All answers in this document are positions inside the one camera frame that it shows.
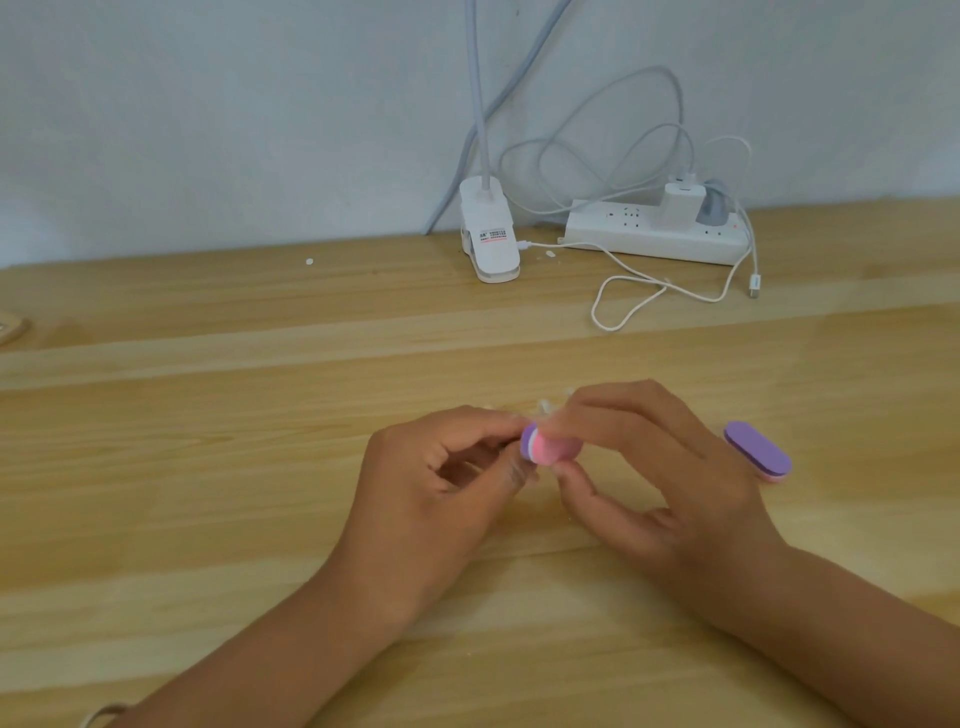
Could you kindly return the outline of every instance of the purple and pink nail file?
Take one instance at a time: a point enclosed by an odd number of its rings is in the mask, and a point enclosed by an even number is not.
[[[793,467],[790,457],[744,422],[727,423],[724,437],[743,453],[760,471],[760,476],[771,483],[779,483]],[[520,453],[537,465],[553,465],[561,460],[573,460],[584,444],[580,440],[554,440],[537,432],[536,425],[527,425],[520,437]]]
[[[779,483],[790,474],[793,464],[789,456],[752,425],[743,422],[727,423],[723,436],[740,450],[760,471],[760,477],[770,483]]]

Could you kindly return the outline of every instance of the hand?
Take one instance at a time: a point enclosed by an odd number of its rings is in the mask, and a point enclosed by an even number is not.
[[[320,576],[398,632],[453,584],[535,466],[519,415],[476,407],[375,432],[343,535]]]
[[[576,462],[554,466],[570,513],[714,626],[736,630],[777,583],[789,548],[753,464],[660,384],[584,387],[540,431],[618,450],[660,490],[667,507],[638,513],[599,493]]]

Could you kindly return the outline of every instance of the person's left hand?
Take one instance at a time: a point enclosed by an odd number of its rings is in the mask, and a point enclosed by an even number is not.
[[[458,407],[375,432],[322,573],[350,608],[402,631],[453,584],[536,466],[529,420]]]

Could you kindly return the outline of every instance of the wooden tabletop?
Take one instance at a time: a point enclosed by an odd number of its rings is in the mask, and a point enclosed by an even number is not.
[[[789,541],[960,621],[960,202],[755,218],[759,300],[744,270],[722,303],[666,295],[617,334],[588,317],[602,255],[531,249],[486,285],[449,234],[0,272],[33,324],[0,349],[0,724],[136,700],[291,592],[375,429],[603,380],[753,423],[794,461],[766,491]],[[725,275],[638,260],[708,292]],[[647,292],[614,287],[600,316]],[[847,725],[598,546],[549,476],[318,723]]]

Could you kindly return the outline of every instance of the person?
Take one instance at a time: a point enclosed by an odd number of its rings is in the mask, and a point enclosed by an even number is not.
[[[316,575],[111,728],[304,725],[467,565],[534,472],[527,422],[461,407],[375,433]],[[662,386],[584,387],[540,431],[618,450],[662,492],[638,513],[554,466],[570,514],[686,609],[866,726],[960,725],[960,628],[787,544],[752,464]]]

